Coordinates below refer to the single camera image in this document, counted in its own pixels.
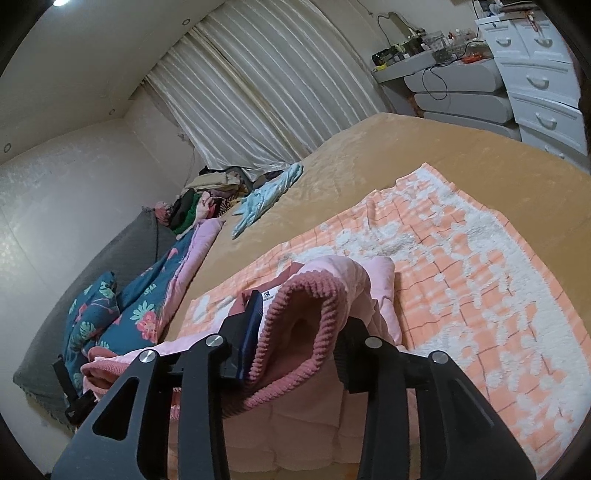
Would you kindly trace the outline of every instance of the label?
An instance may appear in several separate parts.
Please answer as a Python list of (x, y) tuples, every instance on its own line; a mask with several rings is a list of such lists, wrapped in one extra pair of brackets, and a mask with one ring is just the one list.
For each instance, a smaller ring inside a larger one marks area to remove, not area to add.
[(281, 288), (281, 285), (277, 285), (276, 287), (273, 287), (270, 290), (261, 292), (261, 295), (262, 295), (262, 320), (261, 320), (261, 326), (259, 327), (259, 338), (261, 337), (262, 329), (265, 326), (265, 321), (267, 320), (267, 311), (269, 310), (269, 307), (270, 307), (271, 303), (273, 302), (273, 299), (275, 298), (275, 295), (277, 295), (277, 292), (279, 291), (280, 288)]

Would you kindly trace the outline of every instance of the orange checkered blanket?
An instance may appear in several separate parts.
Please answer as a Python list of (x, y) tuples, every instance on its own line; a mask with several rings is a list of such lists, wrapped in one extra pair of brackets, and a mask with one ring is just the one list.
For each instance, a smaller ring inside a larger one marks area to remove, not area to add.
[(538, 476), (549, 470), (591, 407), (591, 339), (509, 220), (427, 164), (193, 300), (181, 336), (221, 325), (239, 292), (290, 262), (323, 255), (391, 257), (405, 346), (418, 355), (448, 352), (500, 413)]

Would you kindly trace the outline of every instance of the gray pillow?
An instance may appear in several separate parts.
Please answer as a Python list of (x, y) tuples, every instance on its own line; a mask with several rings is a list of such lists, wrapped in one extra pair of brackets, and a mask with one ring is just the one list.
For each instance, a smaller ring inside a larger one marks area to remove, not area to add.
[(64, 394), (52, 365), (61, 354), (66, 316), (74, 299), (105, 271), (115, 273), (117, 288), (121, 291), (164, 255), (175, 241), (172, 230), (158, 223), (153, 210), (144, 209), (91, 260), (43, 322), (12, 380), (52, 418), (72, 428), (64, 414)]

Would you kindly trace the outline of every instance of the green cloth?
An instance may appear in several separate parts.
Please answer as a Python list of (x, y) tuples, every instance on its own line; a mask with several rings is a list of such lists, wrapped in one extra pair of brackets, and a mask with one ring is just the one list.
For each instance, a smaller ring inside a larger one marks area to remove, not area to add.
[(183, 233), (187, 228), (189, 228), (193, 222), (195, 221), (195, 217), (197, 216), (197, 204), (201, 199), (201, 193), (197, 192), (195, 197), (193, 197), (193, 203), (191, 204), (191, 208), (187, 212), (187, 216), (185, 217), (184, 222), (181, 224), (180, 227), (173, 230), (175, 235), (180, 235)]

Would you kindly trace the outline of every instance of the white curtain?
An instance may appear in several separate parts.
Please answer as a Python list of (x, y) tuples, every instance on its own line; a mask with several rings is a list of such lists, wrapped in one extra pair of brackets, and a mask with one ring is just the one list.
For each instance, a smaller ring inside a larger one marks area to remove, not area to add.
[(286, 168), (389, 102), (309, 0), (228, 0), (148, 80), (209, 168)]

